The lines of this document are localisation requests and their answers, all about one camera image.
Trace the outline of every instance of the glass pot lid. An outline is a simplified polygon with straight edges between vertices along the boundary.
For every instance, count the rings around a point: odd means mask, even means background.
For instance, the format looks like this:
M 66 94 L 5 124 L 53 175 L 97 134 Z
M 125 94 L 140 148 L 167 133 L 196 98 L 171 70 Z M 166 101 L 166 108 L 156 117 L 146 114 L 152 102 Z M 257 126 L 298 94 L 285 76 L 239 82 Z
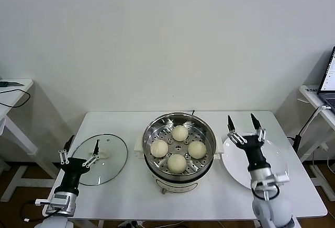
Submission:
M 101 185 L 116 177 L 124 167 L 128 150 L 125 142 L 116 135 L 100 134 L 84 141 L 73 153 L 72 157 L 89 159 L 99 140 L 100 159 L 90 166 L 90 171 L 83 174 L 80 183 L 83 185 Z

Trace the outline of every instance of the black cable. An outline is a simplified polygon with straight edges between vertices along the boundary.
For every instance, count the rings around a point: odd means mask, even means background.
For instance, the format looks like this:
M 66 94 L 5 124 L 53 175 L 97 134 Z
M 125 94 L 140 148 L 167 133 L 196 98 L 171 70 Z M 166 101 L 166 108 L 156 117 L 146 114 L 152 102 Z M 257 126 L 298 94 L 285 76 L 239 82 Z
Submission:
M 276 195 L 274 195 L 273 197 L 270 197 L 269 200 L 275 199 L 276 197 L 279 196 L 279 193 L 281 192 L 281 191 L 279 190 L 278 185 L 275 185 L 275 187 L 276 187 L 276 189 L 277 189 L 277 193 L 276 193 Z M 251 191 L 252 191 L 253 195 L 254 195 L 255 197 L 257 197 L 258 199 L 265 200 L 265 198 L 258 196 L 258 195 L 256 194 L 256 192 L 254 191 L 254 189 L 251 189 Z
M 14 106 L 11 106 L 11 105 L 7 105 L 7 104 L 3 104 L 2 102 L 0 102 L 0 105 L 6 106 L 6 107 L 9 107 L 9 108 L 19 108 L 19 107 L 23 106 L 24 104 L 26 104 L 26 102 L 27 102 L 27 101 L 30 99 L 30 97 L 31 97 L 31 95 L 30 95 L 28 92 L 25 92 L 25 91 L 23 91 L 22 89 L 19 89 L 19 88 L 12 89 L 12 90 L 8 90 L 8 91 L 2 91 L 2 92 L 0 92 L 0 94 L 9 93 L 9 92 L 13 92 L 13 91 L 21 91 L 21 92 L 27 94 L 27 95 L 28 95 L 27 100 L 25 100 L 22 104 L 20 104 L 20 105 L 18 105 L 18 106 L 15 106 L 15 105 L 14 105 Z
M 316 110 L 314 110 L 313 114 L 308 118 L 307 122 L 305 123 L 305 125 L 302 127 L 302 129 L 299 131 L 298 135 L 301 135 L 303 129 L 306 127 L 306 125 L 308 124 L 308 122 L 312 119 L 312 117 L 314 116 L 315 112 L 319 109 L 319 107 L 316 108 Z
M 6 228 L 6 226 L 4 225 L 4 223 L 0 220 L 0 224 L 3 228 Z
M 37 222 L 37 221 L 43 221 L 44 219 L 47 219 L 47 218 L 49 218 L 49 217 L 51 217 L 51 216 L 54 216 L 56 213 L 58 213 L 59 211 L 61 211 L 61 209 L 58 209 L 58 210 L 56 210 L 56 211 L 50 213 L 49 215 L 44 216 L 43 218 L 39 218 L 39 219 L 29 219 L 28 221 L 25 221 L 25 219 L 27 219 L 27 218 L 25 218 L 25 217 L 23 216 L 23 209 L 24 209 L 24 207 L 25 207 L 27 204 L 35 204 L 35 201 L 34 201 L 34 200 L 28 200 L 28 201 L 25 202 L 25 203 L 21 206 L 21 208 L 20 208 L 20 217 L 21 217 L 21 219 L 22 219 L 24 222 L 28 222 L 28 223 L 30 223 L 30 222 Z
M 301 128 L 301 130 L 299 131 L 299 133 L 297 135 L 295 135 L 295 137 L 291 137 L 291 136 L 288 136 L 287 138 L 291 139 L 293 141 L 293 149 L 294 151 L 297 153 L 298 152 L 298 149 L 299 149 L 299 145 L 300 145 L 300 142 L 302 140 L 302 136 L 301 136 L 301 133 L 302 131 L 304 130 L 304 128 L 307 126 L 307 124 L 310 122 L 310 120 L 313 118 L 314 114 L 316 113 L 316 111 L 320 108 L 321 106 L 317 107 L 313 114 L 308 118 L 307 122 L 305 123 L 305 125 Z

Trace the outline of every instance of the laptop screen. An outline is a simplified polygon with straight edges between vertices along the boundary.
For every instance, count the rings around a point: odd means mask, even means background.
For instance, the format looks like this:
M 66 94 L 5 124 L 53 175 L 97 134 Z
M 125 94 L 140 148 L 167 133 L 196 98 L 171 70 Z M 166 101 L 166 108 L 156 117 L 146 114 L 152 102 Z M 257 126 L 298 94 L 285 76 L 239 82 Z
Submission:
M 331 53 L 330 61 L 323 77 L 320 92 L 335 90 L 335 47 Z

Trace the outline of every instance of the steamer basket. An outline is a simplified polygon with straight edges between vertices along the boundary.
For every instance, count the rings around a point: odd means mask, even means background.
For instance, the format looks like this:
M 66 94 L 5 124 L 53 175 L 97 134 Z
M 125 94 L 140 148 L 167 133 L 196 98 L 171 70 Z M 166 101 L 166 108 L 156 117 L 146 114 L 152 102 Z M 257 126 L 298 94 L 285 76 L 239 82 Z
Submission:
M 172 138 L 172 129 L 183 125 L 188 129 L 188 137 L 184 142 Z M 155 140 L 163 140 L 169 150 L 165 157 L 154 157 L 150 153 L 150 146 Z M 206 156 L 194 159 L 188 154 L 188 145 L 192 141 L 201 141 L 206 145 Z M 146 128 L 142 138 L 144 159 L 149 169 L 159 178 L 171 183 L 189 183 L 200 179 L 210 169 L 216 150 L 216 139 L 207 123 L 196 116 L 186 113 L 170 113 L 153 120 Z M 169 171 L 167 162 L 171 155 L 180 154 L 185 157 L 187 167 L 181 174 Z

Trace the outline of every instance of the white desk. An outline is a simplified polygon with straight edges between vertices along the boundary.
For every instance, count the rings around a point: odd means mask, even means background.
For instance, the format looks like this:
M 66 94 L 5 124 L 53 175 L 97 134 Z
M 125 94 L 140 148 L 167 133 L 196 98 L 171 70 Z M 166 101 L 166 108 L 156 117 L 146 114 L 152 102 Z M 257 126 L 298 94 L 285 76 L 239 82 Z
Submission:
M 267 138 L 277 144 L 287 158 L 290 183 L 281 192 L 291 199 L 297 217 L 324 216 L 327 209 L 309 179 L 283 130 L 269 111 L 254 111 L 266 128 Z M 196 189 L 186 193 L 161 194 L 149 169 L 133 151 L 136 139 L 146 126 L 163 112 L 89 112 L 86 114 L 69 154 L 89 137 L 112 133 L 128 147 L 128 160 L 121 173 L 100 186 L 79 186 L 76 220 L 250 220 L 255 219 L 252 193 L 236 182 L 215 160 Z M 254 131 L 250 112 L 196 111 L 216 136 L 226 138 L 227 115 L 231 115 L 240 132 Z M 64 175 L 61 170 L 49 198 Z
M 13 89 L 21 89 L 23 91 L 27 91 L 32 85 L 33 81 L 31 79 L 4 79 L 1 81 L 7 82 L 18 82 L 23 84 L 24 86 L 20 87 L 6 87 L 0 88 L 0 92 L 13 90 Z M 7 104 L 7 105 L 15 105 L 25 93 L 20 91 L 10 92 L 10 93 L 3 93 L 0 94 L 0 102 Z M 0 126 L 1 133 L 4 126 L 11 132 L 13 135 L 19 140 L 17 143 L 18 146 L 23 149 L 27 155 L 36 162 L 42 169 L 44 169 L 52 178 L 56 178 L 59 170 L 48 160 L 46 159 L 43 154 L 41 154 L 38 148 L 26 137 L 26 135 L 16 126 L 13 121 L 7 116 L 7 113 L 11 110 L 11 108 L 0 105 Z M 0 167 L 4 170 L 8 170 L 10 167 L 0 160 Z M 15 191 L 16 187 L 51 187 L 54 183 L 52 179 L 29 179 L 29 178 L 22 178 L 23 174 L 25 173 L 27 166 L 20 166 L 18 171 L 16 172 L 15 176 L 11 180 L 10 184 L 8 185 L 6 191 L 1 197 L 1 202 L 8 202 Z
M 317 89 L 319 86 L 316 85 L 302 85 L 299 88 L 301 94 L 308 100 L 308 102 L 314 107 L 317 108 L 321 105 L 324 105 L 323 101 L 317 95 Z M 327 140 L 334 138 L 334 130 L 335 130 L 335 115 L 331 110 L 323 110 L 319 113 L 327 124 L 329 128 L 324 128 L 321 126 L 318 130 L 315 131 L 317 138 L 314 140 L 310 140 L 306 142 L 297 152 L 301 162 L 306 160 L 313 152 L 316 150 L 322 142 L 326 142 Z M 335 170 L 335 165 L 330 167 L 332 170 Z M 335 201 L 335 193 L 328 184 L 326 178 L 323 176 L 322 172 L 317 166 L 310 166 L 310 169 L 316 176 L 312 178 L 312 182 L 315 186 L 321 186 L 324 192 L 326 193 L 328 199 L 330 201 Z

